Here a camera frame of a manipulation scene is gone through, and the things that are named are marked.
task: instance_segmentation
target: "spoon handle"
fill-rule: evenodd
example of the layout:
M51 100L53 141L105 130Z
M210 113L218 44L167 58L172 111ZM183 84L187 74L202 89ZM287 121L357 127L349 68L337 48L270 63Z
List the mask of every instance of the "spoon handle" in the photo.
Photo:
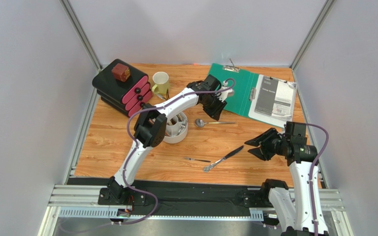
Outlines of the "spoon handle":
M236 122L205 122L206 124L235 124Z

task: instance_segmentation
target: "knife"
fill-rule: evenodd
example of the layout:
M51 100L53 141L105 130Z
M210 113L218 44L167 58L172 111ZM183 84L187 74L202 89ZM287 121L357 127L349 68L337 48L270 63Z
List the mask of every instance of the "knife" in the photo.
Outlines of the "knife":
M230 157L238 154L242 149L244 148L244 145L241 145L241 147L235 149L234 151L230 152L229 154L225 155L225 157L221 158L220 160L212 163L211 165L208 165L206 167L204 167L203 171L204 172L208 172L210 171L212 168L214 168L216 165L218 165L219 163L229 159Z

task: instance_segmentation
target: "wooden block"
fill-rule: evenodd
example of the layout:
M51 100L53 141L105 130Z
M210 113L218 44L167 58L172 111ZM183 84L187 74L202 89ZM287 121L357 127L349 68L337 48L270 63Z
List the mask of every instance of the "wooden block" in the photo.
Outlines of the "wooden block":
M125 82L131 76L129 67L127 67L126 65L119 64L119 63L115 65L115 67L113 67L112 74L115 77L115 79L122 82Z

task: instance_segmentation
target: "clipboard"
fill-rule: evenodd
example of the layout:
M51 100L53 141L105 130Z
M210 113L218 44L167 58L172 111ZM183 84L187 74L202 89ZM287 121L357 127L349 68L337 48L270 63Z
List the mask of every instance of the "clipboard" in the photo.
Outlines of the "clipboard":
M292 121L296 96L295 82L216 63L211 65L209 74L221 83L228 78L236 81L234 95L226 99L227 105L224 110L281 128L287 121Z

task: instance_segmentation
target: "mug handle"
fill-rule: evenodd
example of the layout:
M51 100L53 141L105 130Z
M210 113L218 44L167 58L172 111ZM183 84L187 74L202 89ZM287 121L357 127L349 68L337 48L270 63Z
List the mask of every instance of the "mug handle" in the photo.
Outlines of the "mug handle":
M158 93L158 86L157 85L153 85L153 87L151 88L151 91L153 92L153 93Z

